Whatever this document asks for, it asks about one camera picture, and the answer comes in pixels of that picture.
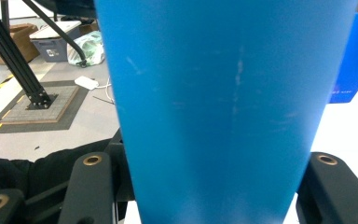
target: gray storage bin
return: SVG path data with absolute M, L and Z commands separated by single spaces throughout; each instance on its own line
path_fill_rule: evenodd
M 67 33 L 71 39 L 80 37 L 79 27 Z M 68 62 L 66 55 L 66 41 L 59 38 L 31 39 L 40 54 L 48 63 Z

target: blue cup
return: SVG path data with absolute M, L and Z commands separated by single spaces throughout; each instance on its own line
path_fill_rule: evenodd
M 95 3 L 142 222 L 282 223 L 357 3 Z

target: plastic bag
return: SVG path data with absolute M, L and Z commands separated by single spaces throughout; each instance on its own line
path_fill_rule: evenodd
M 104 50 L 103 50 L 103 38 L 101 32 L 93 31 L 89 34 L 82 35 L 78 39 L 74 40 L 75 43 L 83 50 L 86 56 L 86 66 L 99 64 L 103 62 Z M 80 65 L 81 58 L 77 51 L 67 44 L 67 56 L 68 63 L 72 65 Z

